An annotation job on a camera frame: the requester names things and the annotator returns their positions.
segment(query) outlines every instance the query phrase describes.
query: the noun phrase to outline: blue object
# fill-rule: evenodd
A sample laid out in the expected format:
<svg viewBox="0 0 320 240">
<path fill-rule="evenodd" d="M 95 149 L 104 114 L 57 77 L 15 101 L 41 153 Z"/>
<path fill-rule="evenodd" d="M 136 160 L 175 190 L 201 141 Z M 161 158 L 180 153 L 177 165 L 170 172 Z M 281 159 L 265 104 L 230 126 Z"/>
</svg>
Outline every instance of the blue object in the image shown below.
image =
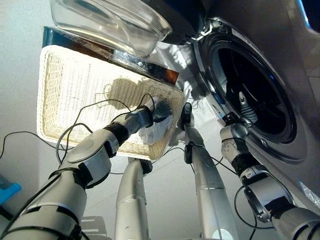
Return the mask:
<svg viewBox="0 0 320 240">
<path fill-rule="evenodd" d="M 4 204 L 9 198 L 15 195 L 21 190 L 21 187 L 18 183 L 12 183 L 6 189 L 0 188 L 0 205 Z"/>
</svg>

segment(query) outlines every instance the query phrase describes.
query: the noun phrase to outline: washing machine drum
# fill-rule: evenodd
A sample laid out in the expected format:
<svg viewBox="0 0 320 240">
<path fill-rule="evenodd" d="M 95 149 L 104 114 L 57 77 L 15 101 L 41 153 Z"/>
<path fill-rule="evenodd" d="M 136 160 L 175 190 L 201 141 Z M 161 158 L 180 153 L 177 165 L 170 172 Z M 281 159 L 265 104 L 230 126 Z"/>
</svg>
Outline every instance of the washing machine drum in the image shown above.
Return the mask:
<svg viewBox="0 0 320 240">
<path fill-rule="evenodd" d="M 254 132 L 274 143 L 296 137 L 296 118 L 287 94 L 272 68 L 250 45 L 232 34 L 212 34 L 203 42 L 208 80 L 228 109 L 240 114 L 239 92 L 255 110 Z"/>
<path fill-rule="evenodd" d="M 263 52 L 223 22 L 196 46 L 204 81 L 212 86 L 220 107 L 240 116 L 239 92 L 243 92 L 256 112 L 258 121 L 247 141 L 256 157 L 265 159 L 261 162 L 274 167 L 296 191 L 307 186 L 307 191 L 320 196 L 319 114 L 313 108 L 313 94 L 307 96 L 308 102 L 299 101 L 302 95 L 306 99 L 309 85 L 292 94 L 295 80 L 278 74 L 279 66 L 271 65 Z"/>
</svg>

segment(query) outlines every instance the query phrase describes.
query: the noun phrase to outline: robotic arm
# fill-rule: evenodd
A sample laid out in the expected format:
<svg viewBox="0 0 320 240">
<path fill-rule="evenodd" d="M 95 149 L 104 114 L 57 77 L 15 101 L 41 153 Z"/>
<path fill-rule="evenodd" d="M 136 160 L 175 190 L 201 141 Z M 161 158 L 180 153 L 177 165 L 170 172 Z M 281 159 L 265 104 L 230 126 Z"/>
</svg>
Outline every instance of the robotic arm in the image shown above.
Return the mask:
<svg viewBox="0 0 320 240">
<path fill-rule="evenodd" d="M 272 222 L 282 239 L 315 240 L 320 236 L 320 217 L 296 207 L 289 191 L 249 152 L 248 129 L 243 123 L 222 128 L 221 152 L 245 187 L 244 194 L 258 220 Z"/>
<path fill-rule="evenodd" d="M 131 134 L 166 117 L 160 111 L 163 106 L 170 109 L 165 101 L 150 109 L 144 105 L 118 116 L 103 129 L 86 137 L 68 153 L 35 197 L 26 203 L 1 239 L 81 239 L 80 222 L 87 201 L 86 189 L 108 177 L 110 158 Z"/>
</svg>

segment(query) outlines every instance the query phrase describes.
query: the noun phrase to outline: washing machine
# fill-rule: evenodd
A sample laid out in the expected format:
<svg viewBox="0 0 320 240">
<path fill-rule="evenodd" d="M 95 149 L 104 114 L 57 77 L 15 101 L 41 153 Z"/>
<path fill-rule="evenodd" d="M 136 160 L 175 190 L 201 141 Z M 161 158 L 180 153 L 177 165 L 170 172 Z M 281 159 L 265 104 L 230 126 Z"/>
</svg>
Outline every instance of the washing machine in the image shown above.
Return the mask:
<svg viewBox="0 0 320 240">
<path fill-rule="evenodd" d="M 239 116 L 245 94 L 258 117 L 251 152 L 319 214 L 320 2 L 144 2 L 172 27 L 164 42 L 193 44 L 197 81 L 217 115 Z"/>
</svg>

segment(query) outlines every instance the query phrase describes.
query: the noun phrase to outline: washing machine door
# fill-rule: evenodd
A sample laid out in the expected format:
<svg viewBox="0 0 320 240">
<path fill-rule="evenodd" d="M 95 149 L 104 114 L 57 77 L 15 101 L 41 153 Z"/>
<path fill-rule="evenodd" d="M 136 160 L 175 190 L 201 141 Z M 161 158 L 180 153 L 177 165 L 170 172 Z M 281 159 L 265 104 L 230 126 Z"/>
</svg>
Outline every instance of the washing machine door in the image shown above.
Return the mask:
<svg viewBox="0 0 320 240">
<path fill-rule="evenodd" d="M 209 99 L 222 115 L 239 115 L 245 94 L 258 116 L 250 150 L 319 214 L 320 34 L 297 2 L 214 1 L 210 9 L 213 30 L 194 48 Z"/>
</svg>

